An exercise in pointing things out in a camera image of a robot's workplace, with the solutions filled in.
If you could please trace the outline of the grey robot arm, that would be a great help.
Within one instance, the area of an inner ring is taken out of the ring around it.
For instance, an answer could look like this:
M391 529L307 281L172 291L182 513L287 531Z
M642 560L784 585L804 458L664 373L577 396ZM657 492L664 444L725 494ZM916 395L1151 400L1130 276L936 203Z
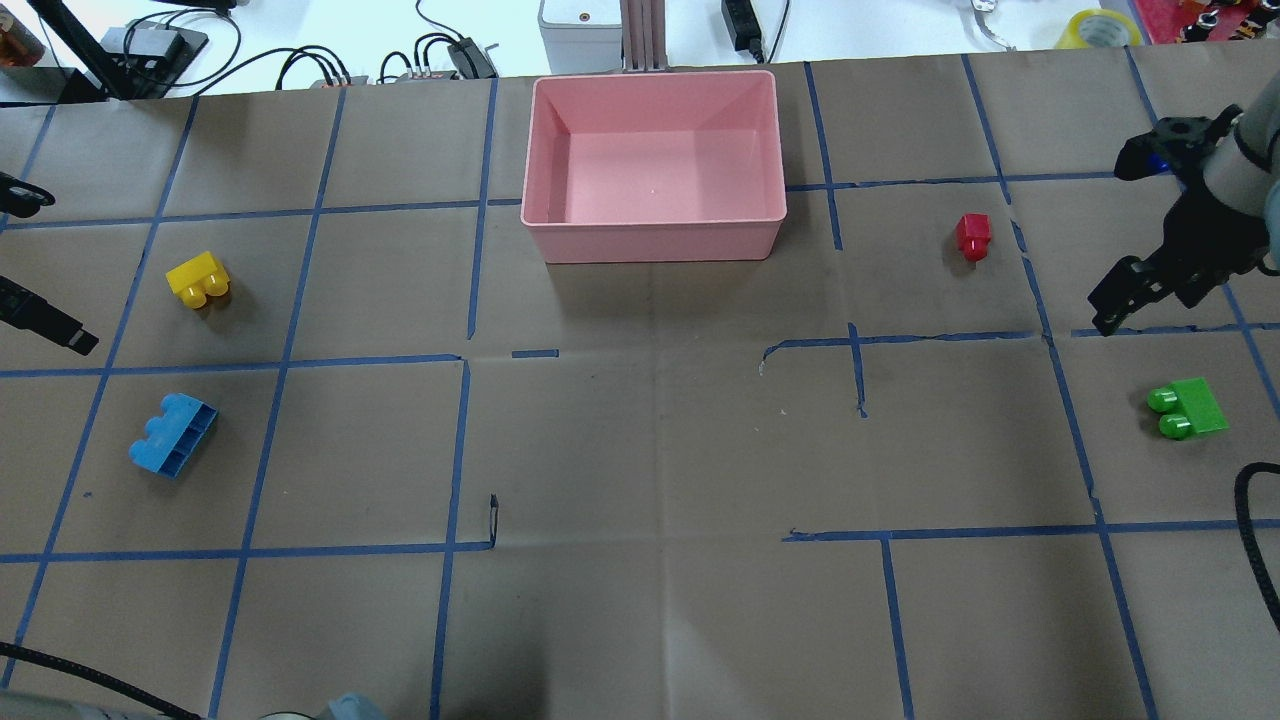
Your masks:
M1277 81L1247 109L1158 119L1124 143L1114 165L1120 181L1164 172L1183 191L1164 217L1160 246L1119 259L1088 296L1101 336L1170 295L1196 307L1234 275L1277 274L1266 264L1277 251Z

